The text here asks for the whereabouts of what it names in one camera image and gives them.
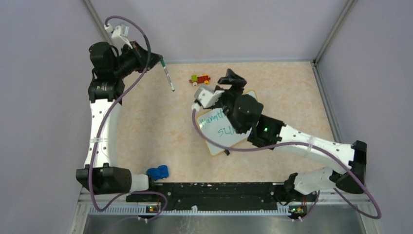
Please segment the green white marker pen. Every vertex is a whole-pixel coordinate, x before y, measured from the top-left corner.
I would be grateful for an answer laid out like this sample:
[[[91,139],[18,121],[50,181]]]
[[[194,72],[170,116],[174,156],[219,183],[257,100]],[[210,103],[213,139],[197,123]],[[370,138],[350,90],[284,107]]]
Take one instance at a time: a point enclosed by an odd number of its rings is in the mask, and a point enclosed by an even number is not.
[[[165,63],[163,57],[161,57],[160,62],[161,62],[162,68],[163,68],[163,70],[164,70],[164,73],[165,73],[165,75],[166,75],[167,81],[168,81],[168,83],[169,83],[169,85],[170,85],[170,87],[171,87],[171,90],[172,90],[173,92],[175,92],[175,87],[174,87],[174,85],[173,85],[173,83],[172,83],[171,77],[170,77],[170,75],[169,75],[169,71],[168,71],[168,69],[167,69],[167,66],[166,66],[166,63]]]

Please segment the yellow framed whiteboard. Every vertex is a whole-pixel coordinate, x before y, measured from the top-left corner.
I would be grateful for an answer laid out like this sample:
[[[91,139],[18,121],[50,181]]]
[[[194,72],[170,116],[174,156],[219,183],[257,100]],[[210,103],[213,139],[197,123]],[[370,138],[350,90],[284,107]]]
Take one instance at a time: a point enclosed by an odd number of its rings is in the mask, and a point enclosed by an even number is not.
[[[227,118],[225,111],[218,107],[218,101],[208,109],[193,110],[192,123],[201,136],[206,137],[209,153],[216,156],[247,139],[249,133],[238,134]]]

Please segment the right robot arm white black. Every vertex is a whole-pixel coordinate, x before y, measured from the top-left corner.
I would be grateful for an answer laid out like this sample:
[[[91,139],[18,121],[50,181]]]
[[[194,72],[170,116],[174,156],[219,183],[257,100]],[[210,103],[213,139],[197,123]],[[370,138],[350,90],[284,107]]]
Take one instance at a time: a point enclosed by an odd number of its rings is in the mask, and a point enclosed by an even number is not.
[[[281,120],[268,117],[263,105],[244,94],[247,81],[227,69],[215,87],[222,91],[217,104],[238,134],[248,133],[247,141],[255,148],[285,149],[317,161],[324,168],[309,173],[293,173],[284,182],[286,196],[300,200],[316,190],[340,189],[351,194],[365,190],[367,144],[357,140],[352,144],[328,141],[306,134]]]

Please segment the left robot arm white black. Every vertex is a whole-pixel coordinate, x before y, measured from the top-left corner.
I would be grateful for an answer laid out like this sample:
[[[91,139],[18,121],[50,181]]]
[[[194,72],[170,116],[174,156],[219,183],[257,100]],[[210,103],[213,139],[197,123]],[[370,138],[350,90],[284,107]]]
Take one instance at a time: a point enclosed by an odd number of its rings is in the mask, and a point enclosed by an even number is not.
[[[118,166],[116,129],[125,94],[123,79],[133,72],[143,74],[150,70],[161,56],[136,41],[120,49],[98,42],[89,48],[89,53],[94,66],[88,87],[92,124],[87,158],[83,168],[76,171],[76,180],[95,195],[137,191],[142,200],[151,201],[156,188],[150,185],[150,177]]]

